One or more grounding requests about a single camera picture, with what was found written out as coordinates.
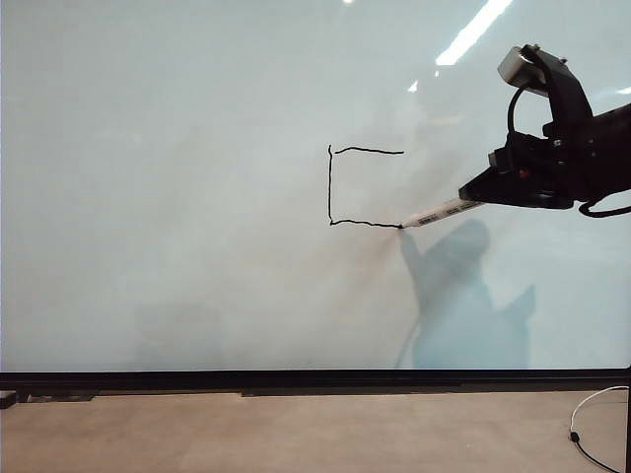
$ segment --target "white marker pen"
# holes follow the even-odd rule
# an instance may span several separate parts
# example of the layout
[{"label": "white marker pen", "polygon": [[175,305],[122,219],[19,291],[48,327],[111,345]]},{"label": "white marker pen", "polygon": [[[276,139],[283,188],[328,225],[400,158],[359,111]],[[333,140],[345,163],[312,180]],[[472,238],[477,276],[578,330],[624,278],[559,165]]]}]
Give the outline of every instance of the white marker pen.
[{"label": "white marker pen", "polygon": [[423,227],[424,225],[432,224],[451,215],[479,207],[483,203],[484,202],[476,202],[473,200],[452,199],[430,210],[412,215],[409,220],[401,223],[401,227],[404,229],[408,227]]}]

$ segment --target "floor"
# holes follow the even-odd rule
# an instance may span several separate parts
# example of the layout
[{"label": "floor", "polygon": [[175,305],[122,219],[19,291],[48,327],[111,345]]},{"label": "floor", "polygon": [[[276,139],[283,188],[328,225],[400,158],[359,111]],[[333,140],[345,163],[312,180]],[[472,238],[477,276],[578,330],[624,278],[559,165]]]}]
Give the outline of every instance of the floor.
[{"label": "floor", "polygon": [[[2,472],[597,472],[568,441],[587,392],[105,396],[2,413]],[[625,392],[581,411],[585,449],[624,465]]]}]

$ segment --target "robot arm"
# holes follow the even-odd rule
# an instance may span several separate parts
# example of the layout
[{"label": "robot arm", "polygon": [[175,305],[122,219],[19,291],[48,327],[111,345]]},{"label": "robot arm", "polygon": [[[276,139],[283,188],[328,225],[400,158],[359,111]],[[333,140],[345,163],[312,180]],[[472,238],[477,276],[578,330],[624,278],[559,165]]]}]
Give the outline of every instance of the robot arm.
[{"label": "robot arm", "polygon": [[[593,116],[579,81],[564,59],[537,45],[514,47],[498,67],[518,90],[509,106],[506,144],[489,155],[490,167],[459,190],[467,201],[521,207],[569,209],[590,217],[590,207],[615,192],[631,189],[631,103]],[[548,97],[552,122],[538,138],[515,131],[513,111],[523,91]]]}]

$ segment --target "white cable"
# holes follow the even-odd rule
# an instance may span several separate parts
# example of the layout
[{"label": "white cable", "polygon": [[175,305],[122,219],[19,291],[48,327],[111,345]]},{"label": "white cable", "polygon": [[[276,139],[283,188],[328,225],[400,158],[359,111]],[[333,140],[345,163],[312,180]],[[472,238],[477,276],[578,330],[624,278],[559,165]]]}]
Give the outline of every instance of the white cable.
[{"label": "white cable", "polygon": [[576,417],[576,413],[579,412],[579,409],[581,408],[581,406],[583,406],[583,404],[585,404],[586,402],[588,402],[590,399],[595,398],[596,396],[603,394],[604,392],[607,391],[612,391],[614,389],[629,389],[629,386],[611,386],[608,387],[607,389],[603,389],[602,391],[599,392],[595,392],[594,394],[586,397],[585,399],[583,399],[578,406],[576,406],[576,409],[574,409],[574,412],[572,413],[572,420],[570,422],[570,434],[574,431],[574,418]]}]

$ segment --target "white board surface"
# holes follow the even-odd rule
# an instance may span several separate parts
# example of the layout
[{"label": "white board surface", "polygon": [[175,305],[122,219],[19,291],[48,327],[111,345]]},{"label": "white board surface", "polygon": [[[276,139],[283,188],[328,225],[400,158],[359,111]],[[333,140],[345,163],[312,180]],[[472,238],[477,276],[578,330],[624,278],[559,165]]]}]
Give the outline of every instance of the white board surface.
[{"label": "white board surface", "polygon": [[[3,1],[3,370],[628,367],[628,217],[328,225],[329,144],[405,152],[339,155],[338,219],[483,171],[513,45],[568,57],[595,113],[631,100],[631,2],[514,1],[437,66],[484,5]],[[519,129],[549,119],[523,96]]]}]

